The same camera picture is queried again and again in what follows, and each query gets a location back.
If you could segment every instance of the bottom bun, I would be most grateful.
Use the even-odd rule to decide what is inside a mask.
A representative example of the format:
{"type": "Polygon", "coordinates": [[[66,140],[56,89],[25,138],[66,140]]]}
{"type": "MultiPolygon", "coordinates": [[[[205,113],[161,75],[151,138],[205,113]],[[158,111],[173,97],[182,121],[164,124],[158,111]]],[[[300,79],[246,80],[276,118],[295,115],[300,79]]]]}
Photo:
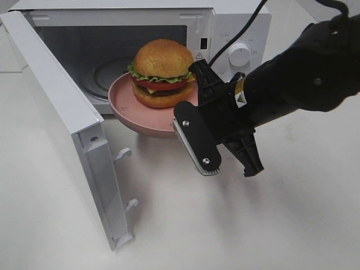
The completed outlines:
{"type": "Polygon", "coordinates": [[[133,93],[136,99],[144,105],[156,109],[174,107],[180,101],[187,100],[192,91],[193,84],[187,83],[179,89],[170,90],[170,94],[167,95],[165,95],[167,91],[150,94],[146,88],[133,83],[133,93]]]}

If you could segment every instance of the cheese slice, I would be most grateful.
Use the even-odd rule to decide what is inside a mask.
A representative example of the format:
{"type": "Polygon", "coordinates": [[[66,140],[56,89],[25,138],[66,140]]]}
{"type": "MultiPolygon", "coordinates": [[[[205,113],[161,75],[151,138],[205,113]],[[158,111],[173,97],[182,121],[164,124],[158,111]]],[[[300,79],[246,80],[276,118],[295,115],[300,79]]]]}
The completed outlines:
{"type": "MultiPolygon", "coordinates": [[[[195,80],[195,77],[193,76],[193,75],[190,75],[189,76],[189,79],[187,80],[187,83],[189,83],[189,82],[193,82],[195,80]]],[[[158,91],[158,90],[152,90],[152,89],[149,89],[149,88],[146,88],[147,89],[147,91],[150,93],[150,94],[153,94],[153,93],[155,93],[156,91],[158,91]]]]}

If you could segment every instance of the white microwave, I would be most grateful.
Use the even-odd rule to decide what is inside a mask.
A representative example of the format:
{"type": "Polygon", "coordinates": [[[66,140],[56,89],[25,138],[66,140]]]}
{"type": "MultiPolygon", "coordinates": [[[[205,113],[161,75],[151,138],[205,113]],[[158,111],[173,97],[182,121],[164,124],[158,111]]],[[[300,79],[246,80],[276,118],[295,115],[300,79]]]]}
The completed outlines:
{"type": "MultiPolygon", "coordinates": [[[[77,155],[110,247],[132,239],[101,114],[112,114],[110,84],[150,40],[185,45],[209,61],[245,25],[260,1],[20,0],[0,15],[26,82],[64,159],[77,155]]],[[[213,65],[229,81],[262,63],[271,15],[264,7],[249,30],[213,65]]]]}

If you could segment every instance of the microwave control knob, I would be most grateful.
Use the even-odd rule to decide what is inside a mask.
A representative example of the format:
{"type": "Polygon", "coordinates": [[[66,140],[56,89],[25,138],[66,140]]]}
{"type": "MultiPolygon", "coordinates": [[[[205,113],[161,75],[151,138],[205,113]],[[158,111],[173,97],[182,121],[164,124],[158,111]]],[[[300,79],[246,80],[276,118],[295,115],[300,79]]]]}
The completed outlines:
{"type": "Polygon", "coordinates": [[[230,63],[245,66],[250,61],[250,48],[245,43],[235,43],[228,50],[230,63]]]}

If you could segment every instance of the microwave door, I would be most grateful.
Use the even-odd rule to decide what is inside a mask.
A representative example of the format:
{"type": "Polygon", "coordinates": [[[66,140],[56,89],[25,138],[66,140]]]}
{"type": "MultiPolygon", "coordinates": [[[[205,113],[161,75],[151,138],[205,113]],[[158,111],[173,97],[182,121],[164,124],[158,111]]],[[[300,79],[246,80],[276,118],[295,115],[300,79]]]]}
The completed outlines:
{"type": "Polygon", "coordinates": [[[87,179],[110,247],[132,239],[113,157],[102,128],[104,121],[46,47],[21,12],[0,15],[22,73],[66,168],[76,179],[87,179]]]}

